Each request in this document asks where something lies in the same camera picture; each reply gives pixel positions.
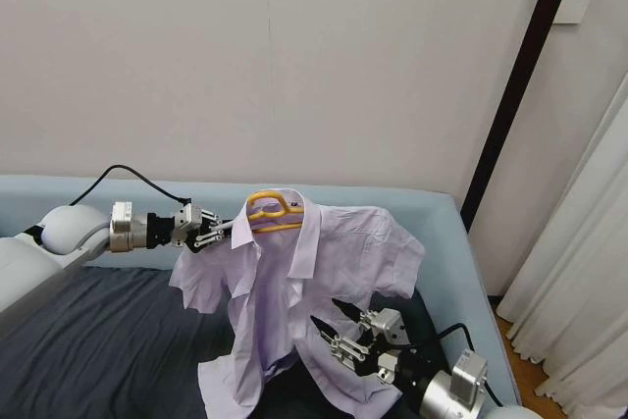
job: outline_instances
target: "shirt sleeve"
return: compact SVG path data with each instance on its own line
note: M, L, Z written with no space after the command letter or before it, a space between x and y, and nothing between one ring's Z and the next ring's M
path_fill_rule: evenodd
M194 254L184 248L170 277L170 286L183 292L183 307L206 314L215 312L220 303L225 275L222 264L212 263L208 252Z
M388 210L368 249L367 276L384 296L412 296L425 248Z

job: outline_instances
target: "dark wooden frame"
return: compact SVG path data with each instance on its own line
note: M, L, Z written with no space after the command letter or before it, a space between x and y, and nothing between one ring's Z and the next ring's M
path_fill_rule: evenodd
M480 160L460 210L460 216L467 231L471 229L475 215L489 185L499 153L508 137L508 132L548 38L553 18L558 11L561 1L537 0L503 96L499 101Z

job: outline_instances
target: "shirt collar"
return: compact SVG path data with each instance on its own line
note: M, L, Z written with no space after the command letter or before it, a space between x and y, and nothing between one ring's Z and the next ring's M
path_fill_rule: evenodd
M281 193L288 204L296 201L303 205L303 225L300 228L288 276L292 279L311 279L314 277L318 239L321 232L321 210L316 203L313 203L297 190L292 188L270 189ZM247 214L254 213L257 209L258 206L255 203L249 208L244 202L242 209L234 218L232 249L254 242L255 239Z

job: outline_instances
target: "lavender shirt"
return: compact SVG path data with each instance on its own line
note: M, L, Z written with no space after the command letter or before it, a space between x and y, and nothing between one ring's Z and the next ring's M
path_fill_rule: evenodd
M277 201L244 204L231 244L198 254L185 249L170 280L182 290L184 306L201 313L216 310L223 287L231 293L232 353L198 366L207 415L246 417L264 384L289 368L298 353L331 404L357 418L381 417L399 391L374 375L360 378L340 365L310 315L342 335L356 336L355 324L343 317L332 297L362 309L373 291L410 297L423 246L385 209L322 206L296 190L279 191L288 204L304 206L300 229L254 235L247 210L277 211ZM295 217L283 217L280 223L290 218Z

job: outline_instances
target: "yellow hanger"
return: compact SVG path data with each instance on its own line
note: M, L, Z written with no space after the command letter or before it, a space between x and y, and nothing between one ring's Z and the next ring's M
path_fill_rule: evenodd
M251 194L248 198L246 198L246 203L248 205L252 205L253 202L259 200L260 198L275 198L282 205L282 209L279 211L264 211L260 210L257 213L253 213L248 216L248 221L256 221L260 218L281 218L288 213L296 214L296 213L305 213L305 210L301 207L291 207L288 206L284 197L278 192L273 190L263 190L256 191ZM300 228L302 223L291 223L289 225L275 225L275 226L267 226L266 228L259 228L257 230L253 230L254 233L271 233L272 231L281 231L281 230L291 230L293 228Z

